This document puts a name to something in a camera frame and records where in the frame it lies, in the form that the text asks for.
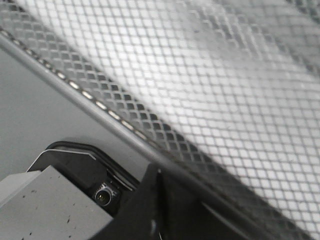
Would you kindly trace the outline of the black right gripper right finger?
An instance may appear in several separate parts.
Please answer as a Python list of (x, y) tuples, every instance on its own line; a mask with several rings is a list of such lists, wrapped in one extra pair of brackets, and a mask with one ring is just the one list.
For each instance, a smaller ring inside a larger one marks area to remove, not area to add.
[(263, 240), (256, 223), (215, 196), (159, 170), (162, 240)]

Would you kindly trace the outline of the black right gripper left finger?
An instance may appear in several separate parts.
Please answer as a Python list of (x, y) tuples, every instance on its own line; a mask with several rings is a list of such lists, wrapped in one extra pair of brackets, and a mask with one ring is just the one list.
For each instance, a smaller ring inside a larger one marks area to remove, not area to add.
[(159, 168), (149, 164), (132, 198), (92, 240), (159, 240), (161, 238)]

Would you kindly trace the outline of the grey robot base block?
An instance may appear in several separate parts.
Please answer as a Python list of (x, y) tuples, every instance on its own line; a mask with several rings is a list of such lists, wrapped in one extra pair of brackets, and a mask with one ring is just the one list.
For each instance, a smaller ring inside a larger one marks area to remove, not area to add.
[(0, 237), (94, 239), (138, 185), (134, 176), (99, 148), (54, 142), (25, 172), (0, 182)]

